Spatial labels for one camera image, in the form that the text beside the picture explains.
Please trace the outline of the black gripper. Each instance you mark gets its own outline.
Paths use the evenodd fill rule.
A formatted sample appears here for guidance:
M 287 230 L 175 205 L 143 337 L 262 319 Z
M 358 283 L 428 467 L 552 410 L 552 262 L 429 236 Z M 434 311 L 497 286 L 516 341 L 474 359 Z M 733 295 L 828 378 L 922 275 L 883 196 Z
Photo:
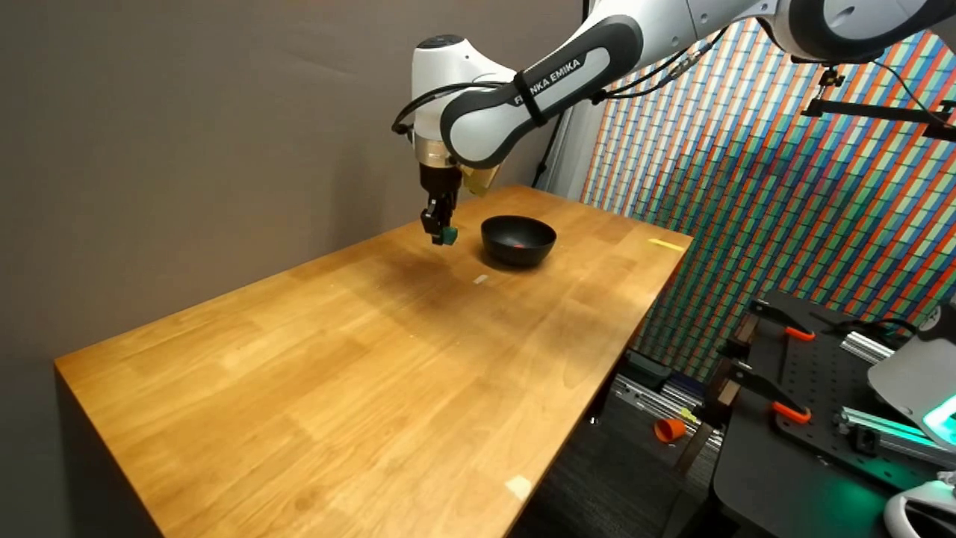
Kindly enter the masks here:
M 420 224 L 429 239 L 438 239 L 438 226 L 446 242 L 456 239 L 456 224 L 452 221 L 461 190 L 461 171 L 456 168 L 417 168 L 420 189 L 428 202 L 420 210 Z

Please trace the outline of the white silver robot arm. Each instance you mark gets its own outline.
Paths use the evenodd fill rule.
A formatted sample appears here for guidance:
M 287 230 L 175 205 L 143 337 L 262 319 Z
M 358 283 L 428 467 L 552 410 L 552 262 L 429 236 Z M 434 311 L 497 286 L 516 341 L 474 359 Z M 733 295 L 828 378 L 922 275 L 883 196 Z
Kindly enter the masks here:
M 526 68 L 485 56 L 462 35 L 420 38 L 413 97 L 390 127 L 414 150 L 425 233 L 452 245 L 462 178 L 489 181 L 526 130 L 582 97 L 610 97 L 610 84 L 739 20 L 756 18 L 791 59 L 867 63 L 952 15 L 956 0 L 591 0 L 582 23 Z

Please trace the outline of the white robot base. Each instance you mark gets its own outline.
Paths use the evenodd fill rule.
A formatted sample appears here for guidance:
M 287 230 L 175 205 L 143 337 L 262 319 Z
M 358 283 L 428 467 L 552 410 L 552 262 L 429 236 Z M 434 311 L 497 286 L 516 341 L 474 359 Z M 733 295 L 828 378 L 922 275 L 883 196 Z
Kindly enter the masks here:
M 909 341 L 867 371 L 873 390 L 915 422 L 930 440 L 956 449 L 956 343 Z

